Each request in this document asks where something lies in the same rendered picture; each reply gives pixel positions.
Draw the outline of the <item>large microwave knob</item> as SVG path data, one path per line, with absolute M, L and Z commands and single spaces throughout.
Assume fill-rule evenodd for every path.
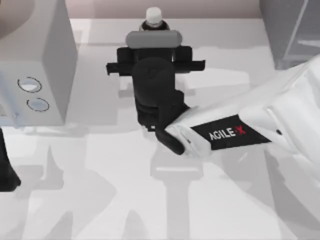
M 19 78 L 17 80 L 19 88 L 27 93 L 37 93 L 42 89 L 42 84 L 34 77 Z

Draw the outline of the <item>small microwave knob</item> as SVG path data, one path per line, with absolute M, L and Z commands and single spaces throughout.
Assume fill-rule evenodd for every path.
M 50 104 L 42 98 L 28 99 L 26 101 L 27 106 L 36 112 L 46 112 L 50 108 Z

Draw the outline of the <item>pale grey rounded box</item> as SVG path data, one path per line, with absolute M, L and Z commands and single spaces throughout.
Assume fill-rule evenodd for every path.
M 131 31 L 125 37 L 131 49 L 172 49 L 181 45 L 183 37 L 177 30 Z

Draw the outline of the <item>clear bottle with white cap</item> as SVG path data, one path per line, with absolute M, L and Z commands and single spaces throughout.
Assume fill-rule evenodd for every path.
M 139 26 L 139 31 L 162 31 L 170 30 L 166 21 L 163 20 L 162 10 L 159 7 L 149 7 L 145 12 L 145 20 Z

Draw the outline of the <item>pale microwave oven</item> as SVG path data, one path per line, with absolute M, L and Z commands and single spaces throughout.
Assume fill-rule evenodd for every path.
M 78 61 L 66 0 L 0 0 L 0 127 L 62 126 Z M 40 81 L 39 92 L 17 80 Z M 31 110 L 27 100 L 50 107 Z

